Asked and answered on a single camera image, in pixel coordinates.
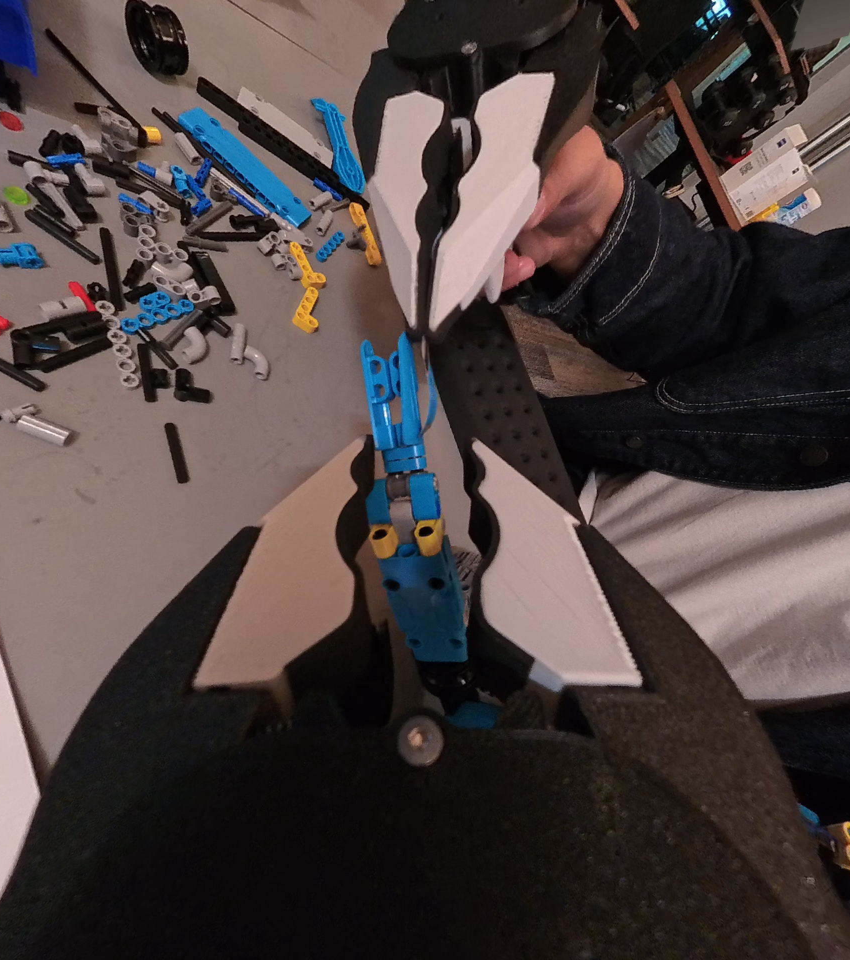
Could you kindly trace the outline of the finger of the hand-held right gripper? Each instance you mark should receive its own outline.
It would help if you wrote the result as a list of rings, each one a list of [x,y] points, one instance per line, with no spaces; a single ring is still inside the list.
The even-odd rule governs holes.
[[[419,91],[389,98],[368,186],[392,288],[416,335],[428,327],[445,175],[445,103]]]
[[[474,120],[479,149],[457,185],[458,210],[435,257],[429,333],[438,335],[454,309],[467,309],[481,291],[495,302],[506,250],[539,199],[534,152],[555,75],[523,73],[484,92]]]

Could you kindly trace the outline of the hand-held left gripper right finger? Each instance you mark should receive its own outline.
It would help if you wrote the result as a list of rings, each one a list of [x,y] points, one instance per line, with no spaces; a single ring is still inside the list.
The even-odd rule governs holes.
[[[543,688],[642,686],[630,648],[578,537],[579,522],[479,439],[499,541],[480,580],[480,606],[498,634],[532,657]]]

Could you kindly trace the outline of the dark denim jacket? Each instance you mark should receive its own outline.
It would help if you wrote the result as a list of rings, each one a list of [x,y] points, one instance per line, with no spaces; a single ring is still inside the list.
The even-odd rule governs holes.
[[[799,802],[823,822],[850,821],[850,701],[758,716]]]

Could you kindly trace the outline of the brown-edged work table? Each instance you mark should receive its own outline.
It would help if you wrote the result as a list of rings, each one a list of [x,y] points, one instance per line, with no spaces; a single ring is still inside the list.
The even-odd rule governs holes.
[[[595,106],[618,134],[671,115],[715,225],[740,216],[720,184],[777,115],[803,102],[810,68],[794,54],[803,2],[602,2],[610,30]]]

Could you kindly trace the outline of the black perforated mat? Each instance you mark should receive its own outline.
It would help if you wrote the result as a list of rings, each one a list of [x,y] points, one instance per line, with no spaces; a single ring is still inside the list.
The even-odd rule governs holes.
[[[572,481],[501,306],[478,299],[429,348],[436,390],[464,460],[481,441],[579,522]]]

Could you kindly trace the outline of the pile of small brick parts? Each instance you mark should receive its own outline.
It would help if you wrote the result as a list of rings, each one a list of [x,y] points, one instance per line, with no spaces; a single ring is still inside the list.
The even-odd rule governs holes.
[[[360,344],[383,314],[382,268],[325,235],[313,174],[243,137],[203,99],[249,90],[311,135],[314,100],[350,110],[381,24],[355,2],[162,2],[189,66],[155,76],[132,52],[125,2],[27,2],[38,73],[23,131],[0,120],[1,411],[54,423],[67,378],[153,409],[208,413],[238,393],[253,426],[304,454],[371,433]]]

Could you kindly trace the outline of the person's right hand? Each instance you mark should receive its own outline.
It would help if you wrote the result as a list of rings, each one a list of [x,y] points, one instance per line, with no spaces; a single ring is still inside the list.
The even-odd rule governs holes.
[[[624,173],[599,134],[584,126],[557,152],[523,230],[505,253],[503,290],[548,267],[568,280],[603,239],[624,194]]]

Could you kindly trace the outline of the black axle rod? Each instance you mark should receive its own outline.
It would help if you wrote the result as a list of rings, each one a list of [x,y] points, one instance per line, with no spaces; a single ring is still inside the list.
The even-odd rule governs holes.
[[[173,422],[165,422],[164,433],[175,480],[178,484],[187,484],[191,476],[184,454],[179,427]]]

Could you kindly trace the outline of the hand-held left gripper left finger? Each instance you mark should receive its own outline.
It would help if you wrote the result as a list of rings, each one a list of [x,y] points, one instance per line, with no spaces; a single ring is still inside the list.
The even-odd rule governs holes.
[[[198,666],[194,690],[259,690],[291,720],[311,691],[359,726],[388,722],[394,664],[356,557],[367,541],[374,446],[357,438],[274,506]]]

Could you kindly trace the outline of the blue brick robot arm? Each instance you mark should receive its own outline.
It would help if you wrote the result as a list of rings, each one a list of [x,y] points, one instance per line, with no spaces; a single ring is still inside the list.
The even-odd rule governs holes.
[[[423,416],[408,334],[399,337],[388,358],[364,341],[360,362],[372,439],[384,471],[365,500],[368,541],[411,654],[419,665],[448,674],[467,664],[467,624],[439,483],[428,468],[424,441],[437,409],[434,378],[428,378],[429,409]]]

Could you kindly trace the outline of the grey desk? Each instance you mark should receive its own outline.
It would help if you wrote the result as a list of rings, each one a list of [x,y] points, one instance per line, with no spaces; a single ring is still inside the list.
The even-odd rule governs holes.
[[[401,2],[355,2],[381,26]],[[404,330],[387,272],[394,318],[371,321],[386,357]],[[255,427],[238,392],[208,413],[161,396],[155,408],[69,376],[51,395],[65,447],[0,425],[0,642],[14,682],[36,776],[43,782],[103,678],[154,617],[243,527],[264,514],[348,444],[339,437],[291,450],[291,431]],[[191,476],[179,484],[164,424],[177,425]]]

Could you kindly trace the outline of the black toy wheel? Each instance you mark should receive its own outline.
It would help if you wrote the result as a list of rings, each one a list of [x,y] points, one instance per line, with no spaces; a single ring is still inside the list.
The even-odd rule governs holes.
[[[187,73],[187,37],[173,10],[144,1],[126,1],[123,19],[132,52],[149,74],[179,77]]]

